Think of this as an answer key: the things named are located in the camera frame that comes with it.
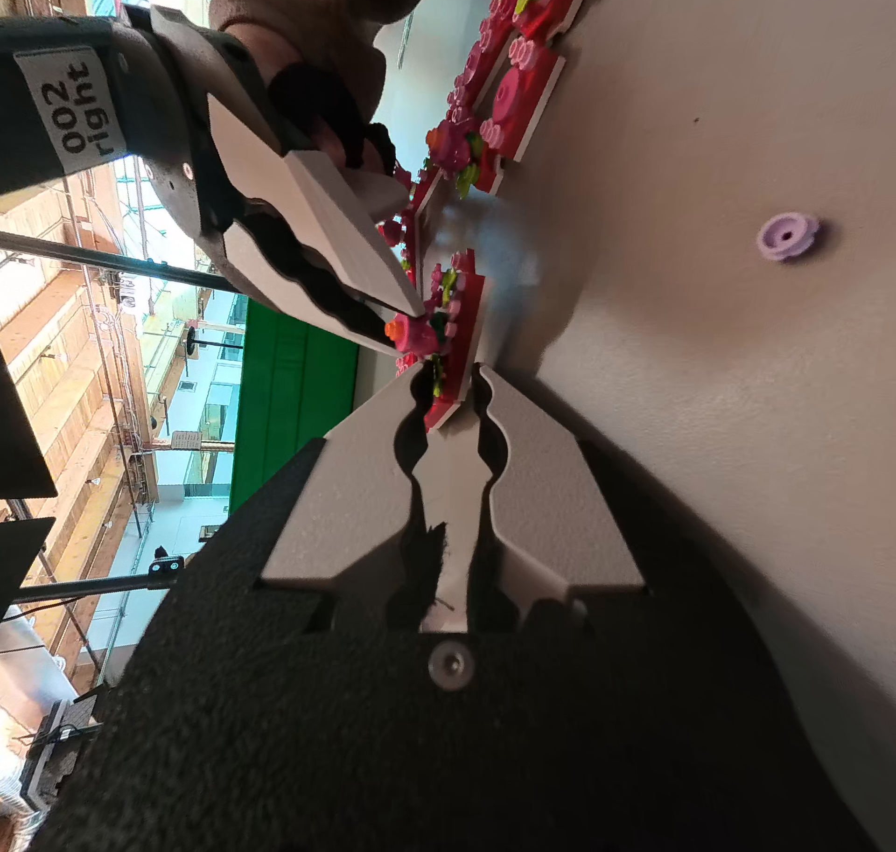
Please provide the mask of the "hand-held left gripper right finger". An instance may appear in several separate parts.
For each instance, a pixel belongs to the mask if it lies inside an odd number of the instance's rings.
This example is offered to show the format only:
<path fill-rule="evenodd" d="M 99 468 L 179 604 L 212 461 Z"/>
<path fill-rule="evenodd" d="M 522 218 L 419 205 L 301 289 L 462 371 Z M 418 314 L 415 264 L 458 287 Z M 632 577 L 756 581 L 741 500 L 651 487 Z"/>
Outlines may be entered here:
<path fill-rule="evenodd" d="M 520 629 L 540 603 L 646 588 L 577 438 L 487 365 L 473 377 L 489 476 L 468 573 L 471 632 Z"/>

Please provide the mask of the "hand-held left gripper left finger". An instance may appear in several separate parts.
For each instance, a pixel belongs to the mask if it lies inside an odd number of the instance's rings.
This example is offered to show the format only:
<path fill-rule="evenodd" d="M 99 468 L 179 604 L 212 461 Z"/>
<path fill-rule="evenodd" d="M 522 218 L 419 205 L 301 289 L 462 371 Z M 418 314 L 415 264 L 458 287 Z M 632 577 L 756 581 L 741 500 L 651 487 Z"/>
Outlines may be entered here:
<path fill-rule="evenodd" d="M 320 594 L 336 627 L 420 630 L 443 557 L 414 475 L 433 391 L 433 364 L 413 365 L 325 436 L 264 586 Z"/>

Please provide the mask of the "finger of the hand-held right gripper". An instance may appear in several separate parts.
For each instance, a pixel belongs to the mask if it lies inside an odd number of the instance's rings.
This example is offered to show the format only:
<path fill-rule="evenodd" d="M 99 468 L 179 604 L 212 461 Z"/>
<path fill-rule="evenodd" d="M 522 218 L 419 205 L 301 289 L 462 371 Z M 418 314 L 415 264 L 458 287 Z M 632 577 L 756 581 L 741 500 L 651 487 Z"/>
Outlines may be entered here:
<path fill-rule="evenodd" d="M 222 237 L 222 271 L 234 286 L 286 316 L 365 348 L 397 356 L 386 321 L 345 286 L 319 253 L 299 243 L 285 219 L 251 208 Z"/>
<path fill-rule="evenodd" d="M 242 197 L 270 205 L 344 285 L 394 311 L 423 314 L 420 294 L 328 155 L 313 149 L 279 155 L 215 96 L 208 94 L 207 103 L 211 138 Z"/>

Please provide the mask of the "magenta lego flower piece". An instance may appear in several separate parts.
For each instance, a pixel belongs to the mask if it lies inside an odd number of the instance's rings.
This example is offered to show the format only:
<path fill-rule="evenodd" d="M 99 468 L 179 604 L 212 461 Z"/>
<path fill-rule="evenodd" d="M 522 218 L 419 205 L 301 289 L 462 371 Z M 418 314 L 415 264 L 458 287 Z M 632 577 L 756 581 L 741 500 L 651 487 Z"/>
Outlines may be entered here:
<path fill-rule="evenodd" d="M 398 353 L 420 360 L 439 354 L 442 349 L 436 330 L 425 317 L 397 313 L 385 324 L 385 335 Z"/>

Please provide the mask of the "row of red flower bricks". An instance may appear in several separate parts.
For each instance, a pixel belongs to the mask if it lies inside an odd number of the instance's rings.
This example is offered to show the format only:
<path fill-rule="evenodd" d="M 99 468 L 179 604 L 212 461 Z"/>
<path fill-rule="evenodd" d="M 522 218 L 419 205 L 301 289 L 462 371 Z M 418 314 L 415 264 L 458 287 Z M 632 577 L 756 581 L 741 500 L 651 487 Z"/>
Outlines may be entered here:
<path fill-rule="evenodd" d="M 475 190 L 496 196 L 505 164 L 521 161 L 566 66 L 554 40 L 571 28 L 582 2 L 491 0 L 444 118 L 427 133 L 420 172 L 396 169 L 409 203 L 378 229 L 423 298 L 423 317 L 442 343 L 439 354 L 420 360 L 398 353 L 396 359 L 397 376 L 422 361 L 433 364 L 428 430 L 440 427 L 466 397 L 488 294 L 471 248 L 426 275 L 433 220 L 451 195 L 463 199 Z"/>

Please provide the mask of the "lilac lego flower piece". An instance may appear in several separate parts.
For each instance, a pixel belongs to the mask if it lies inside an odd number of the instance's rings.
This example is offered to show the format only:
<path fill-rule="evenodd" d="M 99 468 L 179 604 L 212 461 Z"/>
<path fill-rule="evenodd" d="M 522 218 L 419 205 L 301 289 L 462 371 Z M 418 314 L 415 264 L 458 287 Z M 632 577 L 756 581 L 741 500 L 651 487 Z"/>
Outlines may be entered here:
<path fill-rule="evenodd" d="M 798 259 L 818 241 L 820 219 L 799 211 L 780 213 L 768 219 L 756 236 L 756 247 L 763 259 L 775 263 Z"/>

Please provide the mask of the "person's right hand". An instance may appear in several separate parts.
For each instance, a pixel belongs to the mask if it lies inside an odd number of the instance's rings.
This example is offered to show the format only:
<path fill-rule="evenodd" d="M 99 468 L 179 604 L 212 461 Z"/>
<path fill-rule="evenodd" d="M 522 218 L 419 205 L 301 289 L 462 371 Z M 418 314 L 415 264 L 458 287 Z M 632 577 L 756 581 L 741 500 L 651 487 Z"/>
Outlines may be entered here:
<path fill-rule="evenodd" d="M 387 129 L 364 119 L 339 74 L 308 63 L 273 30 L 241 23 L 227 32 L 252 56 L 276 111 L 313 149 L 340 170 L 395 176 L 398 163 Z"/>

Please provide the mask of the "metal rod with disc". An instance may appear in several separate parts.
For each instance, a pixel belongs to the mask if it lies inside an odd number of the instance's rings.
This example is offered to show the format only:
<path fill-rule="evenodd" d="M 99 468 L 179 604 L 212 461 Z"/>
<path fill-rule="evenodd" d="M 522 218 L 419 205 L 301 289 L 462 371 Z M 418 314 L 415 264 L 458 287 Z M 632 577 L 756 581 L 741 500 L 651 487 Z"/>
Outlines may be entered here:
<path fill-rule="evenodd" d="M 244 346 L 237 343 L 232 342 L 215 342 L 215 341 L 207 341 L 199 337 L 198 330 L 195 327 L 188 327 L 185 332 L 185 340 L 184 340 L 184 350 L 185 350 L 185 358 L 193 358 L 198 356 L 198 352 L 200 349 L 205 348 L 215 348 L 221 349 L 225 351 L 235 351 L 239 352 L 239 355 L 242 356 L 242 352 L 244 351 Z"/>

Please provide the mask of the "green box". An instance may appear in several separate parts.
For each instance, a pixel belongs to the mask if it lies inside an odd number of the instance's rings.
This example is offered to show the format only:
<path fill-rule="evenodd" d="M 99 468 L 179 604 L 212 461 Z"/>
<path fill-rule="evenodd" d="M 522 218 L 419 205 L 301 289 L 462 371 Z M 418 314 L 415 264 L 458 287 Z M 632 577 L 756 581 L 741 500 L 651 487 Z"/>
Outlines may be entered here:
<path fill-rule="evenodd" d="M 353 409 L 360 347 L 249 301 L 230 483 L 234 513 Z"/>

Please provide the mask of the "metal rod with clamp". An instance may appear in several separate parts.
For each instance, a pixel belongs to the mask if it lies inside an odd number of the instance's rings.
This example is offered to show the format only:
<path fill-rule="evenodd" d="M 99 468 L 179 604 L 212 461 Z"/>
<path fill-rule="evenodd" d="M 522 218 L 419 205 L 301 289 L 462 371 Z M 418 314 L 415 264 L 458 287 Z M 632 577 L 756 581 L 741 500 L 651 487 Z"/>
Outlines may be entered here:
<path fill-rule="evenodd" d="M 47 584 L 21 587 L 11 598 L 11 603 L 22 606 L 54 600 L 80 600 L 109 593 L 140 589 L 170 589 L 185 571 L 183 556 L 170 556 L 152 560 L 144 575 L 128 574 L 95 579 L 51 581 Z"/>

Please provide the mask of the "black panel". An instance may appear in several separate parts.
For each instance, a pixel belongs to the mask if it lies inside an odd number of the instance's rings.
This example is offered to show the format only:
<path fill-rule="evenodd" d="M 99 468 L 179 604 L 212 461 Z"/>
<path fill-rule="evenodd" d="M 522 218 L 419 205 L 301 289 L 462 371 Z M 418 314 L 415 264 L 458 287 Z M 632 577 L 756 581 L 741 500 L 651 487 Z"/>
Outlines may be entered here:
<path fill-rule="evenodd" d="M 55 518 L 1 523 L 1 612 L 18 595 L 21 583 L 44 545 Z"/>
<path fill-rule="evenodd" d="M 1 359 L 1 497 L 48 499 L 58 492 L 12 376 Z"/>

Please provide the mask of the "silver duct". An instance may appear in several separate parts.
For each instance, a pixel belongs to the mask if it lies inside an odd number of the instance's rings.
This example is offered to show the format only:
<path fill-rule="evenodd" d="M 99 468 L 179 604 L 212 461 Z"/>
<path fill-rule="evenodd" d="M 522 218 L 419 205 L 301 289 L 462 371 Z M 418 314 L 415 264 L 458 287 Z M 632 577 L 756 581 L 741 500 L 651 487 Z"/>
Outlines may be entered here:
<path fill-rule="evenodd" d="M 77 697 L 68 677 L 24 618 L 1 624 L 1 703 L 19 722 L 39 722 Z"/>

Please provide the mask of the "black mount bracket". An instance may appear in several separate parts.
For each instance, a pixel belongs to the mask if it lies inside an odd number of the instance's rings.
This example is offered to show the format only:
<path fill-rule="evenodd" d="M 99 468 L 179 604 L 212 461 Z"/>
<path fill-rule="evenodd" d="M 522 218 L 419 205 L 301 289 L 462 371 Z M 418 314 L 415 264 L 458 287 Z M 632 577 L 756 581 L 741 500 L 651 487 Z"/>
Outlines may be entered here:
<path fill-rule="evenodd" d="M 55 804 L 59 788 L 102 725 L 94 718 L 95 693 L 57 701 L 33 736 L 21 773 L 21 797 L 35 812 Z"/>

